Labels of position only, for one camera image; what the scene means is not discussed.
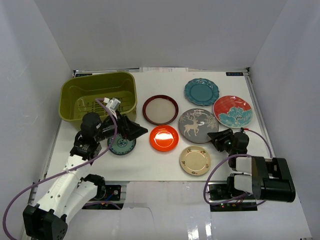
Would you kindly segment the grey deer plate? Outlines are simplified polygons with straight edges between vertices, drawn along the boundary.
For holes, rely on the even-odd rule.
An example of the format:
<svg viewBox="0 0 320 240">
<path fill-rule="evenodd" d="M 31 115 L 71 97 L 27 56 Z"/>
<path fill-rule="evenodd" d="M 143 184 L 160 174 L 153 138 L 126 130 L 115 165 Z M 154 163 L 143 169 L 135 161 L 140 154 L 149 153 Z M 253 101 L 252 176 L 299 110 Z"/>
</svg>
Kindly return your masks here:
<svg viewBox="0 0 320 240">
<path fill-rule="evenodd" d="M 192 108 L 180 116 L 178 129 L 188 141 L 205 144 L 211 141 L 208 133 L 219 131 L 219 122 L 211 112 L 201 108 Z"/>
</svg>

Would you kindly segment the dark red rimmed cream plate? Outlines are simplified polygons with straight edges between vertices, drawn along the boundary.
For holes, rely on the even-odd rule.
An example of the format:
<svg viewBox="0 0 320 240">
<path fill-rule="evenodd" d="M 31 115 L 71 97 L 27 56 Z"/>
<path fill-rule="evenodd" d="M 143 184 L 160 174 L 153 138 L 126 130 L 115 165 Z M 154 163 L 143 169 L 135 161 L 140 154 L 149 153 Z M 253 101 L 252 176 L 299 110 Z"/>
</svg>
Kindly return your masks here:
<svg viewBox="0 0 320 240">
<path fill-rule="evenodd" d="M 143 104 L 142 114 L 153 125 L 168 125 L 178 116 L 179 106 L 177 102 L 167 95 L 154 95 Z"/>
</svg>

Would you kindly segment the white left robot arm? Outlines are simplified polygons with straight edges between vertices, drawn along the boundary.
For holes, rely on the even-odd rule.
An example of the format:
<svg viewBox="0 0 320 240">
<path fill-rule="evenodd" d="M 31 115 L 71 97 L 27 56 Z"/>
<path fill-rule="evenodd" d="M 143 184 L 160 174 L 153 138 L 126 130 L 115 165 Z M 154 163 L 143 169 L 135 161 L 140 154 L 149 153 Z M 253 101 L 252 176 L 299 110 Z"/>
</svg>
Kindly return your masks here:
<svg viewBox="0 0 320 240">
<path fill-rule="evenodd" d="M 105 179 L 89 173 L 102 150 L 100 142 L 116 135 L 133 141 L 147 132 L 119 111 L 104 121 L 95 112 L 85 114 L 61 174 L 34 206 L 23 211 L 26 234 L 37 240 L 62 240 L 75 214 L 89 200 L 105 196 Z"/>
</svg>

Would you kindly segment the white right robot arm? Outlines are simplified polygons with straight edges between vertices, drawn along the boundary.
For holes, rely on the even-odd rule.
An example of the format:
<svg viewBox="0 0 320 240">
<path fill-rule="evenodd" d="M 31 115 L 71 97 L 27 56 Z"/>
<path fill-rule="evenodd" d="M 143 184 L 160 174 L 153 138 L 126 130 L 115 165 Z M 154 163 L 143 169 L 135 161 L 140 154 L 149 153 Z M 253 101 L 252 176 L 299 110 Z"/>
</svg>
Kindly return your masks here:
<svg viewBox="0 0 320 240">
<path fill-rule="evenodd" d="M 213 174 L 227 162 L 228 166 L 238 174 L 228 177 L 225 192 L 230 199 L 222 201 L 221 204 L 245 198 L 248 195 L 253 195 L 256 200 L 262 202 L 292 203 L 296 198 L 296 189 L 287 160 L 273 156 L 265 158 L 249 155 L 247 147 L 250 138 L 246 131 L 263 139 L 259 133 L 243 127 L 239 132 L 233 132 L 229 128 L 207 134 L 215 149 L 219 152 L 225 151 L 228 157 L 218 163 L 209 174 L 203 189 L 204 201 L 209 205 L 216 205 L 207 199 L 207 188 Z"/>
</svg>

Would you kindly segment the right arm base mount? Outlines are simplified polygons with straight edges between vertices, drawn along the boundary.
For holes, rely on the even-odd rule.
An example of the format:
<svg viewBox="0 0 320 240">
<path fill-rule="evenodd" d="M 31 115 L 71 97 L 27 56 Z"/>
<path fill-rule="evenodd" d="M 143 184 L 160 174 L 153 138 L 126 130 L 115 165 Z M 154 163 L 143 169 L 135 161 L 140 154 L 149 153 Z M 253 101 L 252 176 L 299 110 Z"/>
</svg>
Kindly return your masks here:
<svg viewBox="0 0 320 240">
<path fill-rule="evenodd" d="M 206 189 L 206 194 L 210 203 L 219 203 L 241 195 L 243 194 L 243 192 L 236 190 L 233 195 L 228 190 L 227 184 L 225 182 L 218 182 L 210 183 Z M 252 195 L 249 195 L 226 203 L 220 203 L 219 205 L 210 205 L 209 207 L 212 213 L 247 212 L 257 211 L 258 207 L 256 206 L 256 204 L 257 201 L 254 199 L 254 197 Z"/>
</svg>

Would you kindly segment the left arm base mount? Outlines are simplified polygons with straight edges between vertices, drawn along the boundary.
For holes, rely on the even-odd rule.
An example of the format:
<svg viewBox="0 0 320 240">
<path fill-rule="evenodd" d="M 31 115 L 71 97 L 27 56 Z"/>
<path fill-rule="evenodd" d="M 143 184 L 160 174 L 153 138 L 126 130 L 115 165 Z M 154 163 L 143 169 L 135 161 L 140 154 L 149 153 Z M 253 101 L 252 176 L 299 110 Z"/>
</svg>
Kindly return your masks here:
<svg viewBox="0 0 320 240">
<path fill-rule="evenodd" d="M 119 184 L 98 185 L 96 193 L 89 202 L 119 201 L 121 199 L 122 186 Z"/>
</svg>

